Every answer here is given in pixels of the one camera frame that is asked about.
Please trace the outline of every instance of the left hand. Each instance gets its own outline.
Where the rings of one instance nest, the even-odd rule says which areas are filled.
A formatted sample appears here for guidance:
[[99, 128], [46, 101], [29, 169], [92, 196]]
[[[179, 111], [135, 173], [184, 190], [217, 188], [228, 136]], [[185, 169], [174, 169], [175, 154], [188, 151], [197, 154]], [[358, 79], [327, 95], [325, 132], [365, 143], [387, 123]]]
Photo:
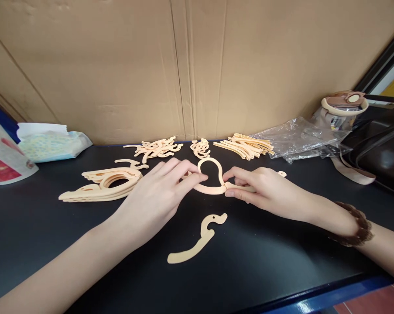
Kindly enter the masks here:
[[[192, 172], [183, 181], [179, 179]], [[106, 221], [118, 238], [134, 251], [158, 233], [175, 215], [179, 203], [197, 184], [208, 179], [188, 160], [160, 162], [145, 175], [117, 211]]]

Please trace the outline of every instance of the hand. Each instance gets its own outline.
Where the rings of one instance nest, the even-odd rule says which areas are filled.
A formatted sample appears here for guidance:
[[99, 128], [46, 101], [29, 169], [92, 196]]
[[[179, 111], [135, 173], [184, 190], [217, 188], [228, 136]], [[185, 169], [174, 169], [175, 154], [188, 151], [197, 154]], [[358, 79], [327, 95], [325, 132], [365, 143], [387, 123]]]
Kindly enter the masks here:
[[332, 201], [307, 192], [277, 172], [258, 168], [252, 172], [233, 167], [223, 175], [226, 182], [235, 177], [235, 184], [250, 185], [256, 193], [229, 189], [227, 197], [236, 197], [280, 217], [308, 222], [341, 236], [352, 236], [358, 225], [345, 209]]
[[[188, 171], [192, 174], [179, 182]], [[208, 176], [188, 160], [176, 158], [160, 162], [145, 175], [127, 196], [118, 210], [108, 219], [110, 228], [120, 232], [134, 251], [145, 244], [175, 215], [183, 197]]]

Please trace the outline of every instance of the stack of wooden pieces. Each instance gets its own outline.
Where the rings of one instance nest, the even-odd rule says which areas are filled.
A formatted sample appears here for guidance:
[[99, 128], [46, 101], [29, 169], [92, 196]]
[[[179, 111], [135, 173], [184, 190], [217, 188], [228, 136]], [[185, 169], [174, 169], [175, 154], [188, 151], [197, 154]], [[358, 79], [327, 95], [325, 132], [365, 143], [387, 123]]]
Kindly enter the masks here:
[[213, 144], [214, 146], [234, 151], [242, 159], [246, 160], [251, 160], [255, 157], [259, 158], [261, 154], [275, 154], [273, 151], [274, 146], [271, 145], [270, 141], [255, 139], [239, 133], [235, 133], [228, 140], [221, 141], [220, 143], [214, 142]]
[[[143, 177], [139, 170], [128, 167], [89, 171], [82, 173], [82, 176], [96, 184], [65, 192], [58, 197], [59, 200], [65, 202], [113, 201], [129, 195], [136, 183]], [[110, 185], [119, 179], [128, 181], [110, 188]]]
[[194, 152], [194, 155], [197, 156], [199, 159], [208, 158], [210, 157], [210, 151], [206, 150], [209, 147], [209, 142], [206, 139], [201, 139], [200, 142], [197, 140], [192, 141], [191, 149]]
[[145, 164], [148, 158], [173, 156], [173, 152], [179, 151], [184, 144], [174, 144], [175, 138], [176, 137], [171, 137], [168, 140], [162, 139], [153, 143], [141, 142], [142, 145], [125, 145], [123, 147], [137, 147], [134, 157], [144, 154], [141, 163]]

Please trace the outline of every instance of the clear plastic bag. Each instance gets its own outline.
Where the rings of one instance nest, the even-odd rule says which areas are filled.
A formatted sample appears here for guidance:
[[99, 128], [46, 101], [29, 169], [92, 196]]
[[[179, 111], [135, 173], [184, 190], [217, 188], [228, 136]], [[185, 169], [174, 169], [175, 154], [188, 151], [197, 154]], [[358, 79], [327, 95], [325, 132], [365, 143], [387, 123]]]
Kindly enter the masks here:
[[306, 159], [306, 158], [312, 158], [312, 157], [321, 157], [321, 158], [339, 157], [339, 156], [342, 156], [346, 153], [349, 153], [352, 150], [353, 149], [351, 147], [348, 147], [344, 144], [332, 143], [332, 144], [328, 144], [328, 145], [324, 145], [324, 146], [315, 148], [313, 150], [308, 150], [303, 153], [286, 155], [286, 156], [283, 156], [283, 158], [289, 164], [292, 164], [294, 160]]
[[[297, 117], [284, 124], [250, 136], [261, 140], [270, 140], [274, 146], [275, 152], [275, 155], [270, 155], [270, 157], [278, 158], [292, 154], [300, 154], [318, 147], [336, 143], [349, 133], [350, 131], [333, 131], [329, 128], [321, 128], [302, 117]], [[306, 153], [304, 156], [305, 157], [300, 156], [299, 159], [313, 157], [309, 156], [309, 153]]]

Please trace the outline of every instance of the wrist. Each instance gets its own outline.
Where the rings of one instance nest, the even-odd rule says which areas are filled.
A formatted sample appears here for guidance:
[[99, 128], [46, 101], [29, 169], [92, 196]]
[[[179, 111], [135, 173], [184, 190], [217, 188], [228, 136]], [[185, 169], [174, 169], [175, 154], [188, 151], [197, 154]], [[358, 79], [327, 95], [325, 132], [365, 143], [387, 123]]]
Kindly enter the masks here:
[[347, 210], [326, 198], [321, 202], [321, 206], [320, 214], [313, 222], [314, 225], [342, 237], [356, 235], [357, 220]]

